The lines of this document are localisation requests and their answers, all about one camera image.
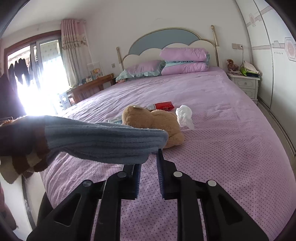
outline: small figurine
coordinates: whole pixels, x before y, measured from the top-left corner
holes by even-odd
[[[227,68],[230,73],[233,73],[239,70],[239,67],[233,63],[232,59],[227,59]]]

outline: nightstand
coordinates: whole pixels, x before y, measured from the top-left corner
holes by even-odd
[[[230,80],[235,83],[242,91],[249,96],[255,104],[258,103],[257,93],[258,93],[258,81],[260,78],[256,77],[246,77],[244,75],[234,75],[227,73]]]

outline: teddy bear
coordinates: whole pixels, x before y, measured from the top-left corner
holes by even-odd
[[[135,128],[161,129],[168,133],[168,141],[164,147],[181,145],[184,135],[180,130],[175,113],[164,110],[149,111],[141,106],[128,106],[122,113],[122,123]]]

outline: pink bedspread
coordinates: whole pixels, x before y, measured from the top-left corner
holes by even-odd
[[[165,159],[195,180],[216,180],[274,240],[296,208],[294,175],[272,127],[223,70],[116,84],[68,109],[64,117],[106,121],[129,104],[165,101],[189,106],[195,125],[184,131],[182,146],[164,150]],[[121,168],[60,153],[41,176],[56,207],[83,180],[98,182]],[[154,155],[142,165],[138,199],[123,200],[121,213],[121,240],[177,240],[176,201],[161,198]]]

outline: red package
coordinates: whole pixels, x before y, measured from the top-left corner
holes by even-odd
[[[174,106],[171,101],[169,102],[161,102],[161,103],[156,103],[156,104],[151,104],[145,107],[149,111],[153,110],[165,110],[165,111],[170,111],[174,109]]]

